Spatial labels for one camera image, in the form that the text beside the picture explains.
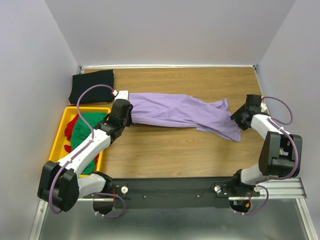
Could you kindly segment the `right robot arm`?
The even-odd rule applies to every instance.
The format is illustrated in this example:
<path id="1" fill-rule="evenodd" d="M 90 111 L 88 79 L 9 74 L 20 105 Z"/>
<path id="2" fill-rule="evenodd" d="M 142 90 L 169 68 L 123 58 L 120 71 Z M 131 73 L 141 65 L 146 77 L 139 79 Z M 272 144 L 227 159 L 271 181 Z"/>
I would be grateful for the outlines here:
<path id="1" fill-rule="evenodd" d="M 253 190 L 255 185 L 268 180 L 295 178 L 300 173 L 303 139 L 278 126 L 258 106 L 242 105 L 232 116 L 242 130 L 252 128 L 264 139 L 258 163 L 238 170 L 228 183 L 236 196 Z"/>

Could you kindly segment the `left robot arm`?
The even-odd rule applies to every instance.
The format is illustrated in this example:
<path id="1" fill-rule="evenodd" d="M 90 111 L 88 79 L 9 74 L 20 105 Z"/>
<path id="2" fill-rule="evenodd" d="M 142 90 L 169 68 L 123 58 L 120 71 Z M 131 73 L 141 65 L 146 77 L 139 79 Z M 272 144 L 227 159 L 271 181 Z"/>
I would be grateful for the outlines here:
<path id="1" fill-rule="evenodd" d="M 42 168 L 37 196 L 48 202 L 55 214 L 69 211 L 79 198 L 90 194 L 107 197 L 112 191 L 112 178 L 95 171 L 81 177 L 87 165 L 101 151 L 122 135 L 131 119 L 132 104 L 127 99 L 114 101 L 111 112 L 93 132 L 58 162 L 49 160 Z"/>

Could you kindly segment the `purple t shirt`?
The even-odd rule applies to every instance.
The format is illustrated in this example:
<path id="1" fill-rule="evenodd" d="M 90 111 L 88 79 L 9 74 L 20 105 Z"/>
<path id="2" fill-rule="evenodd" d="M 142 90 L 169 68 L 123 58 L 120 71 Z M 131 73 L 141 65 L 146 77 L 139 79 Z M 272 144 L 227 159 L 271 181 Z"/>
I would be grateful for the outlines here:
<path id="1" fill-rule="evenodd" d="M 240 142 L 241 131 L 231 120 L 228 100 L 205 102 L 186 94 L 131 93 L 134 124 L 167 128 L 195 128 Z"/>

